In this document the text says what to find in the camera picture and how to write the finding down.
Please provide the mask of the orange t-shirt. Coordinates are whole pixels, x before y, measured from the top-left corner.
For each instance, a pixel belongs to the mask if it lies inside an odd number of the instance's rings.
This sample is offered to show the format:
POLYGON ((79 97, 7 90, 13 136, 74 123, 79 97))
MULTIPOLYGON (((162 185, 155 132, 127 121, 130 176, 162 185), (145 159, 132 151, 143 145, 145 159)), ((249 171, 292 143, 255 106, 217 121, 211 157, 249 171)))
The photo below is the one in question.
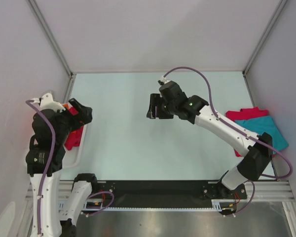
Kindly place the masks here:
POLYGON ((63 104, 63 107, 64 107, 65 109, 69 110, 69 106, 68 106, 68 104, 63 104))

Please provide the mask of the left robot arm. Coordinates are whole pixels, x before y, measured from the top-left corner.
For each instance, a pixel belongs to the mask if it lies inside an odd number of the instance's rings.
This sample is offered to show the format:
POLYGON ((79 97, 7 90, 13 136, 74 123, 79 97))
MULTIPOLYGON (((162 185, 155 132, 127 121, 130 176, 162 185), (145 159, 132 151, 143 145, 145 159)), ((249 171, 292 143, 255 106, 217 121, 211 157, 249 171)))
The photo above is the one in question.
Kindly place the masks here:
POLYGON ((35 110, 29 151, 26 155, 27 173, 33 190, 33 237, 75 237, 76 223, 88 197, 98 194, 95 174, 78 174, 62 210, 59 209, 58 191, 66 154, 68 136, 92 121, 92 108, 76 99, 69 104, 77 111, 74 115, 51 93, 27 100, 35 110))

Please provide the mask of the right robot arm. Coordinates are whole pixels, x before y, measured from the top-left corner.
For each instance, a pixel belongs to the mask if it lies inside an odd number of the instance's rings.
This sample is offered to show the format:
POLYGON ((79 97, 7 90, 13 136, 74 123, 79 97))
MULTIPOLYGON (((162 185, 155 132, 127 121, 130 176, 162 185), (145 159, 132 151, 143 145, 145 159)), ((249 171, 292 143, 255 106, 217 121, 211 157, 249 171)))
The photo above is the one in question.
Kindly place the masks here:
POLYGON ((271 162, 269 134, 259 135, 237 125, 216 112, 203 98, 187 97, 180 86, 170 80, 161 84, 159 93, 150 95, 147 118, 173 119, 175 116, 207 129, 242 156, 242 160, 219 179, 216 185, 219 198, 231 197, 246 181, 257 181, 271 162))

